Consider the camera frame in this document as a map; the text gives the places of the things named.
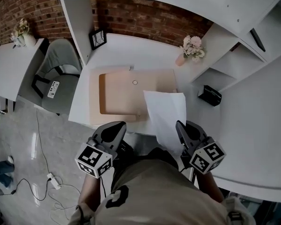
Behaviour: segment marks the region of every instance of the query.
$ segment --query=flower vase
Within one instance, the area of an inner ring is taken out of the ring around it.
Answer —
[[[183,64],[185,64],[186,59],[187,59],[187,58],[184,57],[184,53],[183,53],[183,54],[180,54],[180,55],[177,57],[175,63],[176,63],[177,66],[180,67],[180,66],[182,66]]]
[[[33,47],[37,42],[36,39],[34,38],[34,36],[32,36],[28,33],[24,33],[23,37],[24,37],[25,44],[27,47]]]
[[[25,40],[24,40],[24,37],[22,35],[17,37],[17,41],[19,42],[21,47],[25,46]]]

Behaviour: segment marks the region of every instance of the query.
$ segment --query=beige shirt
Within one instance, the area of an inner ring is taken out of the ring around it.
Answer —
[[[222,225],[233,224],[230,211],[241,214],[242,223],[255,224],[245,207],[230,198],[222,204],[199,191],[184,175],[160,160],[142,160],[116,182],[112,194],[93,212],[79,204],[69,225]]]

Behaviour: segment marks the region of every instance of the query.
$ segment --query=black box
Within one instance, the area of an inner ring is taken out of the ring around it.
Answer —
[[[222,100],[222,95],[217,90],[207,85],[204,85],[204,87],[199,90],[198,97],[214,107],[218,106]]]

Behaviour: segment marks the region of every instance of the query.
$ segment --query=extension cord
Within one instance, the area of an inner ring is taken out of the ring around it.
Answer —
[[[48,178],[51,178],[51,183],[52,183],[52,185],[54,186],[54,188],[55,188],[56,190],[60,189],[60,185],[59,185],[59,183],[57,182],[56,178],[53,176],[52,173],[49,173],[49,174],[47,175],[47,177],[48,177]]]

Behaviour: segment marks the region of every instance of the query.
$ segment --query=shoe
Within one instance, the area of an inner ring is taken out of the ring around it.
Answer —
[[[14,165],[14,159],[12,156],[8,156],[7,158],[8,162],[10,162],[12,165]]]

